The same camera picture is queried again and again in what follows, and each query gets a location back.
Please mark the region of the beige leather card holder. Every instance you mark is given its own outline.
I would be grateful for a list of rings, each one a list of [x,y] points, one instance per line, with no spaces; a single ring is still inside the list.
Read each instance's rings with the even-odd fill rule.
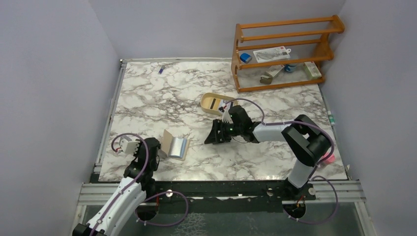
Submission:
[[[189,144],[190,141],[187,138],[175,137],[165,129],[162,136],[161,151],[168,158],[184,161]]]

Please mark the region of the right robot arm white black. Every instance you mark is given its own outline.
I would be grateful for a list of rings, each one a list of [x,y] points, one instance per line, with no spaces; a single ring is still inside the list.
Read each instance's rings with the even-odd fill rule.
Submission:
[[[294,120],[266,124],[252,121],[246,110],[233,106],[228,110],[231,121],[215,119],[205,139],[206,145],[229,143],[233,137],[241,136],[249,143],[286,142],[296,157],[295,165],[286,181],[294,189],[302,189],[310,179],[321,158],[334,151],[334,142],[308,116],[299,115]]]

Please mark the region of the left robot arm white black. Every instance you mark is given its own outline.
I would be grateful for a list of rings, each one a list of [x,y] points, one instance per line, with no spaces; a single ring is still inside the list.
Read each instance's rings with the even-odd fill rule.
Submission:
[[[152,176],[159,166],[158,139],[123,133],[114,138],[111,147],[134,159],[109,200],[87,223],[77,224],[73,236],[118,236],[133,211],[155,191]]]

